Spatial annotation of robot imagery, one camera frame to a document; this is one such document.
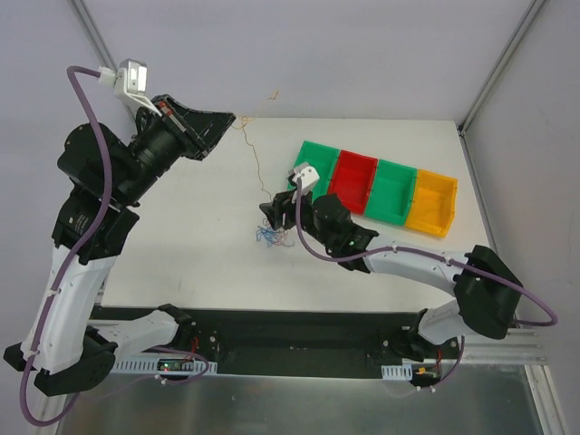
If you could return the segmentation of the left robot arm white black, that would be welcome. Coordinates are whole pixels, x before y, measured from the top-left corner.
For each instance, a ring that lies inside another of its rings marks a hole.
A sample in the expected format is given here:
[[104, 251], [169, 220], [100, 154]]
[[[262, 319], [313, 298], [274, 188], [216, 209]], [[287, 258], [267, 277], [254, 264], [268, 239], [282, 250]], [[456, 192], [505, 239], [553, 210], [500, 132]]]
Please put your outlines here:
[[119, 326], [89, 319], [151, 187], [182, 158], [201, 161], [235, 121], [231, 112], [192, 110], [168, 95], [136, 113], [137, 132], [122, 142], [106, 125], [83, 124], [66, 138], [58, 168], [71, 180], [53, 228], [53, 262], [43, 305], [28, 337], [5, 349], [17, 371], [34, 372], [46, 396], [86, 392], [113, 365], [156, 346], [189, 350], [191, 317], [163, 304]]

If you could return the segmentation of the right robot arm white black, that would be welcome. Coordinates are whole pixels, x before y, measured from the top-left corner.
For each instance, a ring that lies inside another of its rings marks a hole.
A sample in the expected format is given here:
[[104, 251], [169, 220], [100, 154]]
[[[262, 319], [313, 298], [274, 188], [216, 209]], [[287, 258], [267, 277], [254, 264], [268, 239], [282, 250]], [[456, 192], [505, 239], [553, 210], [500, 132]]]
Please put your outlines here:
[[452, 338], [475, 333], [502, 340], [514, 320], [518, 280], [489, 247], [468, 253], [403, 246], [391, 237], [362, 227], [337, 195], [298, 197], [278, 193], [260, 211], [275, 229], [295, 229], [324, 247], [320, 258], [349, 270], [387, 274], [418, 282], [451, 296], [437, 308], [424, 308], [411, 327], [390, 338], [394, 353], [416, 362]]

